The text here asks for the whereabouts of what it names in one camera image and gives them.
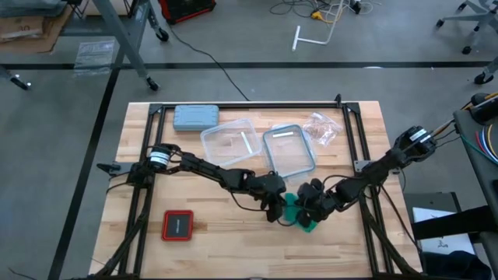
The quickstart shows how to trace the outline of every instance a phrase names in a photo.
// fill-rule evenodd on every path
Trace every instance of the green cloth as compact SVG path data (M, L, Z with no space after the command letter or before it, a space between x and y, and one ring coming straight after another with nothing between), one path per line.
M294 207L294 202L297 200L297 196L294 194L286 194L286 204L287 207L283 212L283 218L287 222L295 222L296 221L296 215L297 212L300 210L299 207ZM296 223L297 227L300 227L302 230L304 230L307 233L310 233L314 228L316 228L318 225L317 222L311 221L311 224L308 227L304 227L298 222Z

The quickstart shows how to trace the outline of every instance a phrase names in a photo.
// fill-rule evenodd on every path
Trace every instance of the chair wheel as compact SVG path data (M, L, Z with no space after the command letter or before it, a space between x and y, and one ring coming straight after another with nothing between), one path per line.
M443 26L443 24L444 24L444 21L440 19L440 20L438 20L438 21L437 21L437 23L436 23L436 27L438 27L438 28L439 28L439 27L442 27L442 26Z
M472 51L472 48L467 46L467 47L464 47L463 50L461 50L461 53L462 54L470 54L471 51Z
M485 78L485 77L486 77L486 74L484 74L484 72L483 72L483 73L481 73L481 74L479 74L479 75L477 75L477 76L474 78L474 83L475 83L476 85L484 85L484 84L486 84L486 83L488 83L488 82L491 82L491 81L494 79L494 76L493 76L493 75L491 75L489 78L487 78L486 80L484 80L484 78Z
M157 91L159 89L159 85L154 82L154 80L150 77L146 79L147 84L149 85L149 88L153 91Z
M156 33L156 37L158 37L162 42L167 42L170 39L168 32L164 31L162 28L159 28L159 33L160 35Z

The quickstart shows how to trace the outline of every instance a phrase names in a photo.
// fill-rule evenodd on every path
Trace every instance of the wooden tabletop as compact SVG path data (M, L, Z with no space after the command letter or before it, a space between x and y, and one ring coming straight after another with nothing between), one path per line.
M371 157L379 159L390 148L381 108L378 102L359 104ZM139 159L148 108L148 103L128 105L117 150L118 162L135 162ZM344 123L340 110L320 108L221 110L219 123L249 118L261 137L275 124L303 125L314 111L326 114L339 124ZM199 132L177 132L173 129L173 119L174 112L167 111L163 142L177 144L185 152L204 157ZM357 150L361 156L355 121L352 123ZM301 183L309 182L313 177L323 180L331 174L353 175L344 131L328 147L314 143L313 150L317 154L316 170L309 177L303 176L286 182L288 192L295 194ZM269 171L265 157L263 151L259 156L227 168L243 167L254 170L257 175L263 175ZM110 185L118 184L124 179L113 179ZM398 178L389 176L384 186L408 225L409 218ZM236 196L241 205L248 208L259 206L259 203L249 196ZM107 261L123 240L131 197L132 187L127 186L117 187L107 195L90 273L101 269L102 263ZM395 212L383 194L380 195L380 200L389 239L407 262L420 270L415 247L404 234ZM182 209L194 212L192 239L188 242L162 241L164 212ZM133 266L135 246L135 243L132 244L129 269ZM377 258L382 270L384 265L378 244ZM342 213L332 213L327 220L320 222L314 231L305 233L295 226L283 227L276 222L267 222L264 212L249 212L238 208L229 193L217 183L193 173L156 176L142 264L143 278L369 276L370 265L358 205Z

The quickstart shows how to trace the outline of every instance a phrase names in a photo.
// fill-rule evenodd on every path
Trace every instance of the red coaster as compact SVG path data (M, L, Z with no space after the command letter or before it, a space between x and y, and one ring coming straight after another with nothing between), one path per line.
M170 210L164 213L164 241L188 241L192 238L194 212L191 210Z

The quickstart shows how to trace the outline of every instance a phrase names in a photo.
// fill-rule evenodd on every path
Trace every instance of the cardboard box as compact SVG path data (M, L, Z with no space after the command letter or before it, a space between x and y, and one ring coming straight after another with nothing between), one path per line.
M46 18L44 21L44 32L40 38L33 39L29 37L11 40L9 42L0 43L0 51L11 51L28 54L44 53L52 51L55 43L62 31L62 28L67 23L72 14L72 9L65 7L64 12L58 17Z
M43 16L0 18L0 42L20 37L36 37L44 32Z

